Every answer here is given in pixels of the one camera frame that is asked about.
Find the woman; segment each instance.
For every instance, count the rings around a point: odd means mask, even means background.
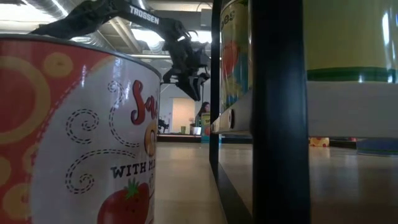
[[[200,110],[195,117],[195,126],[196,127],[201,127],[201,114],[202,113],[207,113],[210,112],[210,103],[209,102],[203,102],[201,104]]]

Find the shelf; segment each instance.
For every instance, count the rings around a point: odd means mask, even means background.
[[[317,137],[398,137],[398,85],[307,82],[308,134]],[[249,134],[252,92],[213,124],[214,133]]]

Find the black robotic arm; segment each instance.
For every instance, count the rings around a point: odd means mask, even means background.
[[[207,72],[198,75],[199,68],[206,68],[210,61],[205,54],[206,44],[194,49],[191,36],[180,21],[157,17],[132,5],[130,0],[84,1],[66,18],[41,26],[31,34],[71,39],[95,32],[116,16],[153,30],[165,40],[164,50],[169,51],[173,65],[163,81],[170,83],[171,78],[177,79],[176,85],[181,90],[200,101],[200,85],[210,78]]]

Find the black shelf post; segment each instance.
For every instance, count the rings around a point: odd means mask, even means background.
[[[222,0],[213,1],[211,13],[211,83],[210,121],[220,115],[220,15]],[[218,134],[210,134],[209,160],[211,166],[218,167]]]
[[[310,223],[302,0],[251,0],[254,223]]]

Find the red can label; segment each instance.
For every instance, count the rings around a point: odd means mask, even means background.
[[[0,220],[153,222],[159,77],[95,50],[0,40]]]

